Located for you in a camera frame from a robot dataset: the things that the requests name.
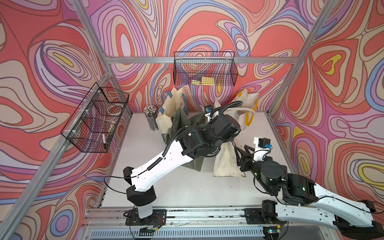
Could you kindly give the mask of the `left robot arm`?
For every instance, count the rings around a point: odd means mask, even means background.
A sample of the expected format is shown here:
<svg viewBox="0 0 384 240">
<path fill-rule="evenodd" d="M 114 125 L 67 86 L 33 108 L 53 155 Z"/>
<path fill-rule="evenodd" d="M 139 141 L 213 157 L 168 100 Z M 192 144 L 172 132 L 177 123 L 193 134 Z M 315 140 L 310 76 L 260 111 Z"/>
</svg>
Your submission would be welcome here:
<svg viewBox="0 0 384 240">
<path fill-rule="evenodd" d="M 241 132 L 231 116 L 219 114 L 206 124 L 182 127 L 171 137 L 163 152 L 138 168 L 126 167 L 124 179 L 130 184 L 127 199 L 137 208 L 139 219 L 153 214 L 156 200 L 154 184 L 181 165 L 198 157 L 214 155 L 223 143 L 231 142 Z"/>
</svg>

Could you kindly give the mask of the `cream canvas bag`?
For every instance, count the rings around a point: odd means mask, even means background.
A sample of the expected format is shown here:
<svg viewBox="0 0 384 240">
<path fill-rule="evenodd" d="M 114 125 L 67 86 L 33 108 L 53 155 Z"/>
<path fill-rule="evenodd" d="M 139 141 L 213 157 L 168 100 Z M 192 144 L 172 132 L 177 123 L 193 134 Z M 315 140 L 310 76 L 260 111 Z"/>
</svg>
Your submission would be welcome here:
<svg viewBox="0 0 384 240">
<path fill-rule="evenodd" d="M 246 177 L 246 174 L 237 166 L 235 147 L 231 142 L 223 143 L 220 152 L 216 155 L 213 177 Z"/>
</svg>

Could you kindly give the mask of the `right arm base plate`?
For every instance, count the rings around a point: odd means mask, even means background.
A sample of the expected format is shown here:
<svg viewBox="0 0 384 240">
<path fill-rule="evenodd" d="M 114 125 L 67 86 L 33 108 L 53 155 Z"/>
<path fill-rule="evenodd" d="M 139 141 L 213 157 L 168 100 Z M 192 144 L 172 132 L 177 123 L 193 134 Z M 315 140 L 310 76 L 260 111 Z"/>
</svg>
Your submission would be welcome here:
<svg viewBox="0 0 384 240">
<path fill-rule="evenodd" d="M 262 208 L 244 209 L 244 217 L 249 225 L 282 225 L 287 222 L 277 218 L 278 214 Z"/>
</svg>

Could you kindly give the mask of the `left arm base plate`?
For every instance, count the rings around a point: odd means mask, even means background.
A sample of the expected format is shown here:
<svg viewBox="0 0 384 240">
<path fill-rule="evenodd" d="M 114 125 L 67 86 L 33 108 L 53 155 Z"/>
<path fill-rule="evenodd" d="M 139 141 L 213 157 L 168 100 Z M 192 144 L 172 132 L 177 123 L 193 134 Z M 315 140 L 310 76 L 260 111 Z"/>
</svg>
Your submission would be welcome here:
<svg viewBox="0 0 384 240">
<path fill-rule="evenodd" d="M 167 210 L 155 209 L 153 213 L 141 219 L 139 217 L 138 209 L 134 208 L 123 213 L 126 218 L 126 226 L 154 226 L 160 227 L 166 224 Z"/>
</svg>

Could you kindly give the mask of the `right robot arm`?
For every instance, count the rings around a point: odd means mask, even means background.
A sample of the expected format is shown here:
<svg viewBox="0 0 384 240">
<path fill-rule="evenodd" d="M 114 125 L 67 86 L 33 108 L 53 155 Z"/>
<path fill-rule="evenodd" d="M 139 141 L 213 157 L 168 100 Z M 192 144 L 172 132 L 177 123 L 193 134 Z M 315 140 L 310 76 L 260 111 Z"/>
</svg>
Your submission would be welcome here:
<svg viewBox="0 0 384 240">
<path fill-rule="evenodd" d="M 354 240 L 375 240 L 384 236 L 384 227 L 374 220 L 375 204 L 369 200 L 352 201 L 298 174 L 273 160 L 270 149 L 244 150 L 235 147 L 241 172 L 250 172 L 258 191 L 282 199 L 264 200 L 256 209 L 245 209 L 248 224 L 264 225 L 264 238 L 277 240 L 280 227 L 291 221 L 310 223 L 339 231 Z"/>
</svg>

